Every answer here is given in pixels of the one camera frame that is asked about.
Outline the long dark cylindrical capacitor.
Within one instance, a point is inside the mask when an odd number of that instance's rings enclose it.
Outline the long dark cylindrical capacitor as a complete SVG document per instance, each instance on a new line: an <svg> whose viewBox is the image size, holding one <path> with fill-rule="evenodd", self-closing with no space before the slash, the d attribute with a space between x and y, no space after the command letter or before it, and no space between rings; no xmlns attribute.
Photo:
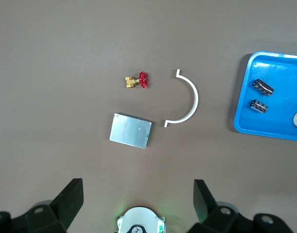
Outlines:
<svg viewBox="0 0 297 233"><path fill-rule="evenodd" d="M252 87L254 87L262 95L267 97L271 96L274 93L274 89L261 79L256 79L252 83Z"/></svg>

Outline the brass valve red handwheel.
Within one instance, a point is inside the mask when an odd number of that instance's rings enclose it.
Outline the brass valve red handwheel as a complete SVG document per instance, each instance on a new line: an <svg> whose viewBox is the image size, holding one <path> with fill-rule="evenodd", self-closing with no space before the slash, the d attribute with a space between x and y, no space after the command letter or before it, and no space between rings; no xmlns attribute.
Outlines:
<svg viewBox="0 0 297 233"><path fill-rule="evenodd" d="M126 87L132 88L137 85L140 85L142 88L146 88L149 84L148 74L144 71L139 73L139 76L136 77L126 77L125 78Z"/></svg>

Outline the white semicircular bracket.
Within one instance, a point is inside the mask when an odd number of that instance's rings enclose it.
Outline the white semicircular bracket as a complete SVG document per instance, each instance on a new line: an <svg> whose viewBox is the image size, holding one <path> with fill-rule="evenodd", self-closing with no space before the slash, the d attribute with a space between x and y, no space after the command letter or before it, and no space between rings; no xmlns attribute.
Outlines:
<svg viewBox="0 0 297 233"><path fill-rule="evenodd" d="M194 115L194 113L196 112L197 107L198 107L199 95L198 95L198 90L197 90L196 86L187 77L181 75L180 72L181 72L181 70L177 69L176 78L185 81L192 88L192 91L193 91L193 94L194 94L193 105L192 105L192 108L190 109L190 111L188 112L188 114L186 114L184 117L182 117L180 119L176 119L176 120L166 119L165 123L164 123L164 128L167 128L169 124L179 124L179 123L183 123L183 122L187 121L188 119L190 119Z"/></svg>

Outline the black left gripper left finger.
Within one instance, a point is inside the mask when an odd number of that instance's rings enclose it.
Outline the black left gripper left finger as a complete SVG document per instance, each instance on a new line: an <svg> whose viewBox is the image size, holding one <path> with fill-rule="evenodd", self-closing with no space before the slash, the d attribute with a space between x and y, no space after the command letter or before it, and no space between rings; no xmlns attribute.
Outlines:
<svg viewBox="0 0 297 233"><path fill-rule="evenodd" d="M40 202L11 218L0 211L0 233L67 233L83 205L83 180L72 179L54 200Z"/></svg>

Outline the brown table cover sheet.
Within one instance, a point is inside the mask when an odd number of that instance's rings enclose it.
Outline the brown table cover sheet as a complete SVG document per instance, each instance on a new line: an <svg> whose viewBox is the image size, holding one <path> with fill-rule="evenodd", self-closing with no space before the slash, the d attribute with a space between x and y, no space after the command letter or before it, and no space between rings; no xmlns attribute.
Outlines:
<svg viewBox="0 0 297 233"><path fill-rule="evenodd" d="M69 233L114 233L144 205L167 233L197 221L194 179L297 233L297 141L238 133L246 63L297 54L297 0L0 0L0 211L19 216L82 178ZM194 94L199 103L179 124ZM126 77L148 74L148 86ZM145 149L109 140L115 113L152 122Z"/></svg>

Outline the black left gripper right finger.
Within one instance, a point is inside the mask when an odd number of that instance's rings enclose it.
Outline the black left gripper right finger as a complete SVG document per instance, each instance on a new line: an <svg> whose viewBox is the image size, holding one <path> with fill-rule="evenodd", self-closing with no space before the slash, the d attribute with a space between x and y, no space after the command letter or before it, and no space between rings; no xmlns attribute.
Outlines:
<svg viewBox="0 0 297 233"><path fill-rule="evenodd" d="M250 220L233 208L219 204L204 180L194 180L193 204L199 222L187 233L292 233L275 215L260 213Z"/></svg>

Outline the blue plastic tray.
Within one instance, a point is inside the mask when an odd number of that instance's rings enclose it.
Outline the blue plastic tray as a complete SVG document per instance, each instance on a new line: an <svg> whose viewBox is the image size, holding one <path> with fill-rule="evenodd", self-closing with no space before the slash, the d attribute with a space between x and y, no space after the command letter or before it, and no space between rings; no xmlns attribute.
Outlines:
<svg viewBox="0 0 297 233"><path fill-rule="evenodd" d="M252 83L261 79L274 89L267 97ZM268 106L266 113L250 108L252 100ZM297 55L258 51L247 62L246 72L234 118L240 133L297 141L297 126L293 123L297 112Z"/></svg>

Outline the short dark cylindrical capacitor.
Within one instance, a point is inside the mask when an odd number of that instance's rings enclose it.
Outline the short dark cylindrical capacitor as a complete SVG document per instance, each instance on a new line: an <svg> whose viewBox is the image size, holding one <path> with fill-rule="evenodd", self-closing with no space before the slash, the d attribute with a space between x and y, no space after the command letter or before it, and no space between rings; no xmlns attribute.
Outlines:
<svg viewBox="0 0 297 233"><path fill-rule="evenodd" d="M254 99L250 102L249 104L250 108L257 111L257 112L260 112L260 113L266 113L267 110L268 110L268 106L263 104L262 102Z"/></svg>

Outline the silver metal box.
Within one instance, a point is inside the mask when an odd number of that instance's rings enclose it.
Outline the silver metal box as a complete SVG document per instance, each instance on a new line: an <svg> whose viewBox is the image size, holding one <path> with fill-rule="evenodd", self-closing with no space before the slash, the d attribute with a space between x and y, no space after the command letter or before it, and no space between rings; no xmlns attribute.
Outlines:
<svg viewBox="0 0 297 233"><path fill-rule="evenodd" d="M109 140L145 149L150 136L152 122L126 113L115 113Z"/></svg>

